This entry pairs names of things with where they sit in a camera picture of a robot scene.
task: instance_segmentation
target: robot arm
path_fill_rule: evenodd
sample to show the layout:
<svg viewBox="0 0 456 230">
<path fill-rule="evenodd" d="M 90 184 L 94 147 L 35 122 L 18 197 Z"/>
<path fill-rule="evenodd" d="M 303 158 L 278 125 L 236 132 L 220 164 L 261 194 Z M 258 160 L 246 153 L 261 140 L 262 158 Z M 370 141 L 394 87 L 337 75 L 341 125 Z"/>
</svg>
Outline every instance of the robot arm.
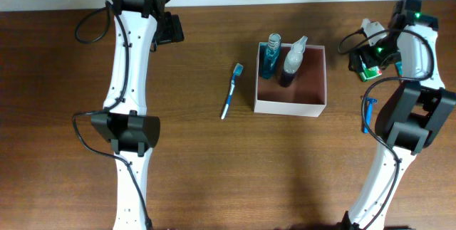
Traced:
<svg viewBox="0 0 456 230">
<path fill-rule="evenodd" d="M 128 168 L 124 162 L 116 160 L 118 205 L 114 230 L 146 230 L 151 227 L 145 208 L 147 168 L 160 135 L 160 120 L 146 115 L 145 82 L 150 46 L 152 41 L 161 45 L 184 40 L 179 17 L 165 12 L 167 1 L 113 0 L 114 11 L 122 22 L 128 43 L 125 44 L 116 18 L 113 74 L 103 107 L 109 108 L 119 100 L 124 81 L 127 81 L 126 92 L 117 106 L 92 115 L 91 122 L 110 142 L 114 155 L 130 163 Z M 128 65 L 125 63 L 126 46 Z"/>
<path fill-rule="evenodd" d="M 403 16 L 412 15 L 415 18 L 419 18 L 421 13 L 410 13 L 410 4 L 415 5 L 415 3 L 416 0 L 400 1 L 395 8 L 395 12 Z M 456 104 L 456 94 L 445 90 L 437 69 L 435 55 L 435 40 L 437 38 L 435 27 L 437 26 L 437 20 L 430 17 L 427 19 L 431 19 L 432 24 L 429 24 L 429 21 L 420 23 L 419 21 L 411 21 L 405 18 L 401 19 L 400 22 L 406 24 L 398 26 L 398 17 L 393 14 L 390 27 L 413 31 L 424 37 L 429 43 L 434 55 L 433 75 L 431 78 L 419 83 L 401 83 L 394 95 L 379 112 L 375 124 L 375 133 L 382 137 L 399 157 L 401 163 L 398 178 L 392 187 L 396 161 L 389 149 L 378 143 L 375 159 L 361 194 L 343 218 L 341 224 L 341 229 L 343 230 L 382 230 L 384 228 L 385 215 L 390 201 L 406 169 L 416 158 L 416 155 L 434 140 Z M 367 19 L 363 22 L 362 27 L 366 36 L 371 36 L 383 30 L 379 23 L 371 23 Z M 393 41 L 397 42 L 396 51 L 391 49 L 395 47 L 390 44 Z M 355 51 L 354 53 L 357 55 L 370 55 L 371 58 L 367 58 L 368 61 L 377 60 L 377 62 L 380 62 L 385 61 L 385 58 L 395 55 L 399 51 L 403 62 L 404 77 L 421 78 L 427 76 L 430 72 L 430 52 L 420 39 L 410 33 L 390 33 L 388 36 L 384 35 L 369 40 L 368 46 L 361 49 L 375 51 L 375 53 L 361 53 L 360 51 Z M 382 55 L 380 52 L 383 48 L 389 51 Z M 427 115 L 413 113 L 412 110 L 416 105 L 422 106 L 423 110 L 427 111 Z M 387 193 L 390 190 L 390 199 L 386 200 Z"/>
</svg>

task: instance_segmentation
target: white spray bottle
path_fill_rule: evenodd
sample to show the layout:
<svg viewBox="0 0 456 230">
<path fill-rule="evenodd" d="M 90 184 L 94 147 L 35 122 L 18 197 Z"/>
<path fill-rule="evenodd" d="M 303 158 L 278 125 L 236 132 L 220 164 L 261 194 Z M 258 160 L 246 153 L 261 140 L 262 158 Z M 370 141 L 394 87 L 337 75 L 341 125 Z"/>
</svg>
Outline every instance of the white spray bottle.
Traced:
<svg viewBox="0 0 456 230">
<path fill-rule="evenodd" d="M 306 42 L 307 37 L 303 36 L 299 41 L 291 45 L 291 49 L 285 58 L 284 70 L 280 76 L 279 84 L 282 87 L 289 87 L 296 76 L 296 72 L 302 63 L 302 55 L 306 50 Z"/>
</svg>

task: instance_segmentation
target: wooden table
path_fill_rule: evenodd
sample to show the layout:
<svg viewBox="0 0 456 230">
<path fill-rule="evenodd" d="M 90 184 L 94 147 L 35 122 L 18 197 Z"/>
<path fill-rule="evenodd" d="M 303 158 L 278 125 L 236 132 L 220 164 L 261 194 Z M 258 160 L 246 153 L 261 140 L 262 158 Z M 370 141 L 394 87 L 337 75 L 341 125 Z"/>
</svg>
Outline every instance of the wooden table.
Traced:
<svg viewBox="0 0 456 230">
<path fill-rule="evenodd" d="M 185 42 L 150 55 L 148 115 L 160 141 L 149 167 L 147 208 L 157 229 L 270 229 L 335 224 L 356 200 L 375 154 L 361 133 L 360 96 L 370 83 L 348 71 L 338 42 L 368 17 L 384 25 L 394 2 L 187 7 Z M 77 141 L 74 112 L 100 109 L 113 65 L 114 28 L 100 42 L 75 41 L 90 11 L 0 14 L 0 229 L 110 229 L 112 160 Z M 438 66 L 456 90 L 456 0 L 425 1 L 439 18 Z M 96 36 L 105 16 L 83 31 Z M 328 105 L 318 118 L 253 113 L 258 42 L 280 33 L 326 47 Z M 219 119 L 232 67 L 244 65 L 227 119 Z M 395 75 L 390 67 L 385 74 Z M 397 83 L 379 86 L 376 112 Z M 109 151 L 88 119 L 81 132 Z M 387 225 L 456 225 L 456 113 L 405 174 Z"/>
</svg>

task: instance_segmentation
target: white box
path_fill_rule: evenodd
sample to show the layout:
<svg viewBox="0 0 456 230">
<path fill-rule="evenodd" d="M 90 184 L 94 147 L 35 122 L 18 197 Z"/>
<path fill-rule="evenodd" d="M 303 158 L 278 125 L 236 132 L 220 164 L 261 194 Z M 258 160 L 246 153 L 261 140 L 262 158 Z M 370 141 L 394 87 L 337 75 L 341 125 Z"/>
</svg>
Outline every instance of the white box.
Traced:
<svg viewBox="0 0 456 230">
<path fill-rule="evenodd" d="M 256 56 L 255 113 L 318 117 L 326 107 L 324 46 L 306 45 L 301 67 L 293 83 L 287 88 L 279 85 L 278 79 L 291 45 L 281 45 L 276 75 L 265 80 L 260 76 L 259 69 L 266 43 L 259 44 Z"/>
</svg>

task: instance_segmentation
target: purple liquid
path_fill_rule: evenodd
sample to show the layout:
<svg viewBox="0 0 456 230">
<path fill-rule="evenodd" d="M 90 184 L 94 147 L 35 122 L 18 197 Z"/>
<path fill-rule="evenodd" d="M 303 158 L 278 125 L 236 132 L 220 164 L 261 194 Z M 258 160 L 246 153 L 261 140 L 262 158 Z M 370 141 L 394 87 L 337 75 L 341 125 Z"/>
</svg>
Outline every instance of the purple liquid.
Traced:
<svg viewBox="0 0 456 230">
<path fill-rule="evenodd" d="M 280 86 L 287 88 L 291 85 L 293 82 L 294 77 L 296 76 L 296 73 L 287 73 L 285 70 L 282 71 L 282 74 L 280 75 L 280 80 L 279 84 Z"/>
</svg>

